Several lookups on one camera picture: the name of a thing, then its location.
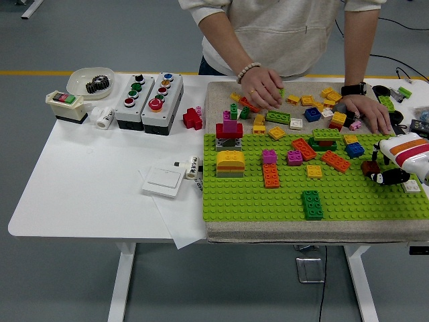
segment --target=black cable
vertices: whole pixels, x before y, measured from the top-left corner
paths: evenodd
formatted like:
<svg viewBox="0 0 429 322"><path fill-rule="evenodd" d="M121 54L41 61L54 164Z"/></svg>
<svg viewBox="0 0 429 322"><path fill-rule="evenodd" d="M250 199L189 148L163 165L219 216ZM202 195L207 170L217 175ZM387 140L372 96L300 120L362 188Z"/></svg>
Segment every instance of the black cable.
<svg viewBox="0 0 429 322"><path fill-rule="evenodd" d="M429 79L424 76L421 72L418 72L417 70L415 70L414 68L412 68L410 65L407 65L405 62L402 62L401 60L392 58L392 57L388 57L388 56L382 56L382 55L374 55L374 54L370 54L370 56L372 57L380 57L380 58L386 58L386 59L390 59L390 60L394 60L396 62L399 62L400 64L403 64L404 66L407 66L409 69L413 70L414 72L416 72L417 74L419 74L421 77L423 77L424 79L426 79L426 81L429 83Z"/></svg>
<svg viewBox="0 0 429 322"><path fill-rule="evenodd" d="M322 307L323 307L323 300L324 300L324 289L326 286L326 271L328 268L328 247L324 247L324 282L323 282L323 290L322 290L322 300L320 301L320 309L319 309L319 322L322 320Z"/></svg>
<svg viewBox="0 0 429 322"><path fill-rule="evenodd" d="M380 19L380 20L387 20L387 21L390 21L390 22L393 22L393 23L397 23L398 25L400 25L400 26L402 26L402 27L404 27L406 29L409 29L409 30L420 30L420 31L423 31L423 32L429 30L429 29L410 28L410 27L407 27L406 25L403 25L402 23L399 23L399 22L397 22L395 20L392 20L392 19L380 18L380 17L378 19Z"/></svg>
<svg viewBox="0 0 429 322"><path fill-rule="evenodd" d="M335 23L336 23L336 26L337 26L337 28L338 28L339 32L340 32L340 33L341 33L341 35L344 37L344 33L341 31L341 28L340 28L340 26L338 25L338 23L336 22L336 20L335 20ZM382 55L374 55L374 54L370 54L370 56L372 56L372 57L386 58L386 59L390 59L390 60L394 60L394 61L396 61L396 62L399 62L400 64L403 64L404 66L407 66L409 69L411 69L411 70L413 70L414 72L416 72L417 74L419 74L421 77L423 77L424 79L426 79L426 81L429 83L429 79L428 79L427 77L425 77L421 72L418 72L417 70L415 70L414 68L412 68L410 65L406 64L405 62L402 62L401 60L398 60L398 59L395 59L395 58L392 58L392 57L388 57L388 56L382 56Z"/></svg>

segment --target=white table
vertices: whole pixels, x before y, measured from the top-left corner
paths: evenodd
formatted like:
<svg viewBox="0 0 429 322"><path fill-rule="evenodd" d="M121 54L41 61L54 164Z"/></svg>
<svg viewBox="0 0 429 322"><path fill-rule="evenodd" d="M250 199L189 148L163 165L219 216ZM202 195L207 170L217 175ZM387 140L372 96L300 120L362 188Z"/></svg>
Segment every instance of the white table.
<svg viewBox="0 0 429 322"><path fill-rule="evenodd" d="M116 74L112 93L97 107L116 106L129 74ZM169 136L119 129L114 121L107 131L89 120L82 125L57 121L9 223L17 237L79 238L115 242L121 250L109 321L122 321L135 243L170 242L171 237L151 197L141 192L142 165L183 162L191 155L202 157L202 130L186 129L181 122L189 107L204 106L210 81L233 81L232 77L186 76L184 95ZM301 78L298 81L341 82L339 78ZM371 79L371 85L404 86L413 92L397 109L405 123L410 107L422 106L429 85L416 81ZM346 253L363 320L378 321L360 255L369 246L347 246Z"/></svg>

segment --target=gray floor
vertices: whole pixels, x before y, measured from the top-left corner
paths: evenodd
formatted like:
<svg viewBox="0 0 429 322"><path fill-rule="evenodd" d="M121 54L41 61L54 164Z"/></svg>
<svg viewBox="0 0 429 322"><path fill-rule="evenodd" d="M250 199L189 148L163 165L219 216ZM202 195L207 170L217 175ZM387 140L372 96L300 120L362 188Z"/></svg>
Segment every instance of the gray floor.
<svg viewBox="0 0 429 322"><path fill-rule="evenodd" d="M45 0L29 20L14 0L0 3L0 71L196 72L201 33L176 1ZM389 0L381 16L429 28L425 0ZM342 15L338 18L343 26ZM429 32L380 21L373 53L429 74ZM368 75L394 76L391 60L371 58ZM404 68L411 76L411 70ZM312 71L343 74L337 30ZM56 119L44 103L67 76L0 74L0 320L106 321L119 252L75 240L14 239L7 224ZM360 321L345 256L328 248L323 321ZM321 285L298 282L292 246L140 245L125 321L317 321ZM403 245L363 256L380 321L427 321L429 258Z"/></svg>

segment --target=yellow brick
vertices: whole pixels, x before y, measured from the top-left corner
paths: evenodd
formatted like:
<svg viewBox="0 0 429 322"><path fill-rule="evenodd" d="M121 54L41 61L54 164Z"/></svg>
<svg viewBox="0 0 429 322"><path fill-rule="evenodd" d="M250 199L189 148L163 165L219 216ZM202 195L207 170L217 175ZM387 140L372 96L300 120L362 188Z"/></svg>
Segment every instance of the yellow brick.
<svg viewBox="0 0 429 322"><path fill-rule="evenodd" d="M324 99L323 100L323 106L325 107L329 107L330 109L332 109L335 105L334 101L331 101L330 99Z"/></svg>
<svg viewBox="0 0 429 322"><path fill-rule="evenodd" d="M311 95L303 95L301 96L301 105L302 106L313 106L314 99Z"/></svg>
<svg viewBox="0 0 429 322"><path fill-rule="evenodd" d="M232 93L231 95L229 95L230 98L232 98L234 101L238 102L241 98L240 95L238 95L236 92Z"/></svg>
<svg viewBox="0 0 429 322"><path fill-rule="evenodd" d="M254 125L263 125L265 123L265 117L262 114L257 114L255 116L255 121L253 121Z"/></svg>
<svg viewBox="0 0 429 322"><path fill-rule="evenodd" d="M268 135L275 140L279 140L286 135L286 132L283 131L280 127L276 126L268 131Z"/></svg>
<svg viewBox="0 0 429 322"><path fill-rule="evenodd" d="M307 177L310 179L322 178L322 167L321 166L307 166Z"/></svg>
<svg viewBox="0 0 429 322"><path fill-rule="evenodd" d="M334 112L334 116L332 117L331 122L335 122L339 125L344 125L346 118L347 116L345 114L342 114L340 112Z"/></svg>
<svg viewBox="0 0 429 322"><path fill-rule="evenodd" d="M254 125L253 134L265 134L265 125Z"/></svg>
<svg viewBox="0 0 429 322"><path fill-rule="evenodd" d="M220 151L216 155L216 167L244 165L244 153L242 151Z"/></svg>
<svg viewBox="0 0 429 322"><path fill-rule="evenodd" d="M335 104L337 104L342 99L342 96L339 95L336 91L332 91L328 94L326 98L331 101L334 101Z"/></svg>
<svg viewBox="0 0 429 322"><path fill-rule="evenodd" d="M319 102L314 102L314 106L317 107L317 109L319 110L319 112L323 112L324 106L322 103Z"/></svg>
<svg viewBox="0 0 429 322"><path fill-rule="evenodd" d="M345 134L343 139L346 146L358 142L357 136L351 134Z"/></svg>
<svg viewBox="0 0 429 322"><path fill-rule="evenodd" d="M330 93L330 92L332 92L334 89L332 88L332 87L328 87L327 89L324 89L322 92L321 92L321 94L320 94L320 96L321 97L323 97L324 99L328 96L328 94Z"/></svg>
<svg viewBox="0 0 429 322"><path fill-rule="evenodd" d="M289 95L288 99L286 100L287 103L292 105L298 105L298 102L300 101L300 98L295 95Z"/></svg>

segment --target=green baseplate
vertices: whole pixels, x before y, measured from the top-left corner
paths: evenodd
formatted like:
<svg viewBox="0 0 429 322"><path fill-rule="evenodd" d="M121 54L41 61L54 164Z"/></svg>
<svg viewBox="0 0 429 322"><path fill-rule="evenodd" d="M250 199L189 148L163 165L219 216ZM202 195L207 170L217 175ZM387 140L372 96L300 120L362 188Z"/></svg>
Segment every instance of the green baseplate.
<svg viewBox="0 0 429 322"><path fill-rule="evenodd" d="M204 192L205 221L305 221L302 191L317 190L324 212L323 220L391 220L429 219L429 200L419 183L421 192L405 194L400 184L381 186L363 176L362 161L371 160L373 144L388 138L382 135L356 135L365 153L350 159L344 141L338 141L336 154L351 162L345 174L322 162L324 152L301 166L288 166L286 155L294 150L290 143L310 135L288 134L278 141L268 135L243 136L245 175L243 178L216 177L216 143L214 134L204 135ZM261 154L274 149L278 155L277 168L280 188L266 189L263 182ZM381 171L385 166L378 155ZM308 164L322 166L323 178L309 179Z"/></svg>

